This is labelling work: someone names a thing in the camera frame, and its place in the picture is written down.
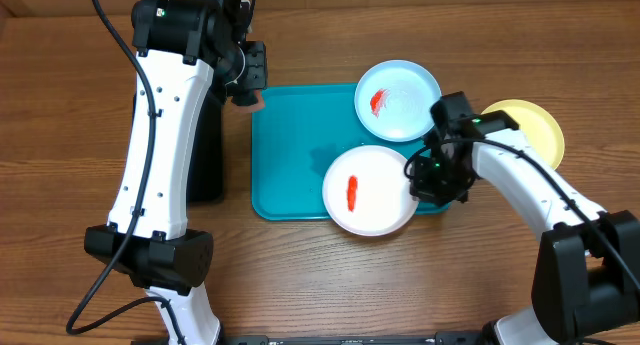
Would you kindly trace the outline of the white plate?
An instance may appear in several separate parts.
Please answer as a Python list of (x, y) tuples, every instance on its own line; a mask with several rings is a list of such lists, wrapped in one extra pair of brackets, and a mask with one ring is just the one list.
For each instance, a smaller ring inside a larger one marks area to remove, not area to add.
[(344, 230), (367, 237), (403, 227), (419, 204), (409, 193), (405, 164), (403, 155), (378, 145), (340, 155), (323, 180), (322, 198), (330, 218)]

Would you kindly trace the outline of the yellow-green plate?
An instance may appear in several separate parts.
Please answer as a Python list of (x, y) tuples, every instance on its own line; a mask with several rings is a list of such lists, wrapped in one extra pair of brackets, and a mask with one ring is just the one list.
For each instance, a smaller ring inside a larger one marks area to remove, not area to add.
[(565, 139), (561, 127), (549, 112), (526, 100), (507, 99), (495, 102), (482, 113), (495, 111), (504, 111), (513, 118), (544, 161), (553, 169), (559, 167), (564, 157)]

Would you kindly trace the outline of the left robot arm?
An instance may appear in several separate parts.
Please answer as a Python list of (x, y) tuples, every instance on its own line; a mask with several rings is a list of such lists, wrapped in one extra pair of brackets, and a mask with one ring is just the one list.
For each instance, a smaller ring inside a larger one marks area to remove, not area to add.
[(255, 0), (139, 0), (122, 50), (136, 93), (125, 170), (85, 251), (157, 306), (170, 344), (218, 344), (205, 280), (213, 238), (188, 225), (192, 201), (222, 192), (221, 109), (259, 104), (266, 47), (249, 39)]

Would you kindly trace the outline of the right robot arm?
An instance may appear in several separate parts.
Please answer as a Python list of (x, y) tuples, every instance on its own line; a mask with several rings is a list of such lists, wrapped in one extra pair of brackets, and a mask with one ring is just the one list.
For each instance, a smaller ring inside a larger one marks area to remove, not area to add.
[(441, 97), (424, 146), (404, 167), (410, 193), (443, 206), (493, 185), (539, 242), (531, 306), (478, 331), (438, 333), (437, 344), (595, 344), (639, 320), (639, 221), (610, 213), (552, 169), (505, 111), (473, 112), (466, 96)]

